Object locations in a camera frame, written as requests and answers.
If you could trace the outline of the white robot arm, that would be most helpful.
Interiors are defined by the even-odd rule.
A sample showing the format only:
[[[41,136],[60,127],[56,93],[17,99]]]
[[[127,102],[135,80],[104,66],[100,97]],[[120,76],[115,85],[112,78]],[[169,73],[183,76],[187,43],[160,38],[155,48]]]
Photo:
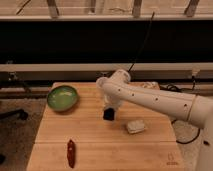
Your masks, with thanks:
[[[196,171],[213,171],[213,99],[199,95],[149,89],[130,84],[130,74],[119,69],[100,77],[96,85],[104,94],[105,120],[112,121],[122,101],[186,121],[203,130]]]

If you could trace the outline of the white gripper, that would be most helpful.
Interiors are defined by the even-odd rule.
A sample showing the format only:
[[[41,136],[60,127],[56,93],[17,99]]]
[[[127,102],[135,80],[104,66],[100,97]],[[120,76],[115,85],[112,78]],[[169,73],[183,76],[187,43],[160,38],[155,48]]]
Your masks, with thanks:
[[[114,109],[117,111],[119,107],[122,105],[122,101],[115,96],[104,95],[104,109]]]

